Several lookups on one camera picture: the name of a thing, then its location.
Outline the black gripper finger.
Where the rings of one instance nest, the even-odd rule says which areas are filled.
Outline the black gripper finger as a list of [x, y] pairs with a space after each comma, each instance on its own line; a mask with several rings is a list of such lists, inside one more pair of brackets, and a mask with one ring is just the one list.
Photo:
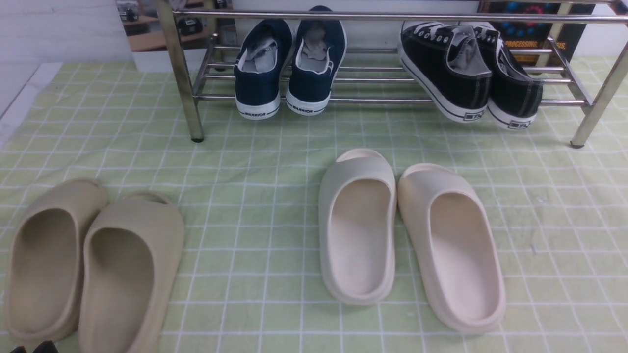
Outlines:
[[39, 344], [32, 353], [58, 353], [56, 345], [51, 340], [46, 340]]

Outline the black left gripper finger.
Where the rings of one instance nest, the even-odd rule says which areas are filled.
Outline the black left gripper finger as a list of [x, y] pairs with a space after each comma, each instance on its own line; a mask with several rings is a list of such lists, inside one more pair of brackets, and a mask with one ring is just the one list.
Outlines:
[[15, 347], [10, 353], [27, 353], [24, 346]]

